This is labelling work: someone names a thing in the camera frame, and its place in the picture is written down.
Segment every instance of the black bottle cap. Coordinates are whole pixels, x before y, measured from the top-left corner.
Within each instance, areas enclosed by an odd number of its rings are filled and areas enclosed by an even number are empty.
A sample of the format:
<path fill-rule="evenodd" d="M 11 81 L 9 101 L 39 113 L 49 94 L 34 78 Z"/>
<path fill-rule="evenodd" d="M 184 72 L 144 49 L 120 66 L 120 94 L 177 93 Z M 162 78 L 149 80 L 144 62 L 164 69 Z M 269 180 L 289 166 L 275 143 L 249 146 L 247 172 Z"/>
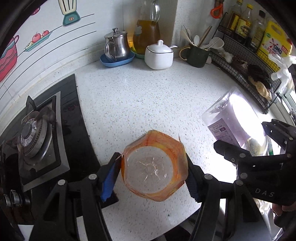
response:
<path fill-rule="evenodd" d="M 262 18 L 265 18 L 265 12 L 263 12 L 262 10 L 259 10 L 259 16 Z"/>

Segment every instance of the teapot lid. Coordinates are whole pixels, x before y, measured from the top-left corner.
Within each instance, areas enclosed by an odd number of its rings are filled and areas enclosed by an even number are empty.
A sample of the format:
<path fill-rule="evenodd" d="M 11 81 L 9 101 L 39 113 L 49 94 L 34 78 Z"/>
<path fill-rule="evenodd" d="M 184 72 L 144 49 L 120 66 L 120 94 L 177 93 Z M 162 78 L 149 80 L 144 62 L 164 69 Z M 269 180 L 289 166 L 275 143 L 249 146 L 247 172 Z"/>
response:
<path fill-rule="evenodd" d="M 157 44 L 152 44 L 147 47 L 151 52 L 154 53 L 171 53 L 173 52 L 168 46 L 163 44 L 163 41 L 158 40 Z"/>
<path fill-rule="evenodd" d="M 117 31 L 118 28 L 113 28 L 112 29 L 113 32 L 111 33 L 108 33 L 104 36 L 104 38 L 108 39 L 108 38 L 117 38 L 117 37 L 121 37 L 121 36 L 124 36 L 124 35 L 127 35 L 128 33 L 126 31 Z"/>

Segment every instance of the stainless steel teapot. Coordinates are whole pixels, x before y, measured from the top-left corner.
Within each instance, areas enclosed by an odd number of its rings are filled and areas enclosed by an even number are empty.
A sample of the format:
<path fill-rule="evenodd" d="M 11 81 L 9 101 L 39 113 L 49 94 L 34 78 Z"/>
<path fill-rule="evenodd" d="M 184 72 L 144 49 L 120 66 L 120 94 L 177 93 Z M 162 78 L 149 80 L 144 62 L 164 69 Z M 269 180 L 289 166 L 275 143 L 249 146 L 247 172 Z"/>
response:
<path fill-rule="evenodd" d="M 128 45 L 128 33 L 126 31 L 117 31 L 113 28 L 113 32 L 104 36 L 105 38 L 105 55 L 112 61 L 122 61 L 128 58 L 131 49 Z"/>

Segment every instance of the brown liquid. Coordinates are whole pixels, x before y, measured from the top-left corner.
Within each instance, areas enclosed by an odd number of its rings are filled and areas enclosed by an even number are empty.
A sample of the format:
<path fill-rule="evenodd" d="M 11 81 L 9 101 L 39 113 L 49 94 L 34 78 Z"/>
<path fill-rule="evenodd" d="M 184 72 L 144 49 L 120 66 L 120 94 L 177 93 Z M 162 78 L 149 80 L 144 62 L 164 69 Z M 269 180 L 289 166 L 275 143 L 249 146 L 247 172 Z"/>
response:
<path fill-rule="evenodd" d="M 137 27 L 142 27 L 142 33 L 135 31 L 133 35 L 133 45 L 137 54 L 145 54 L 146 47 L 157 44 L 160 39 L 159 25 L 152 20 L 138 20 Z"/>

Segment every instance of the yellow detergent bottle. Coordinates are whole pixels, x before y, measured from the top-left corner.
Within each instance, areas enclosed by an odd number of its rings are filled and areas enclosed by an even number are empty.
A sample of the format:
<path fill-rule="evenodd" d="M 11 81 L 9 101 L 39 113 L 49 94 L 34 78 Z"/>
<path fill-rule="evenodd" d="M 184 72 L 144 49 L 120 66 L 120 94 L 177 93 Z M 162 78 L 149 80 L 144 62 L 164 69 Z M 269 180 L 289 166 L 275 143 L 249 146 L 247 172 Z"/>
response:
<path fill-rule="evenodd" d="M 269 60 L 268 54 L 273 53 L 286 57 L 290 55 L 291 51 L 292 42 L 287 39 L 284 30 L 273 21 L 268 21 L 257 55 L 276 72 L 279 67 Z"/>

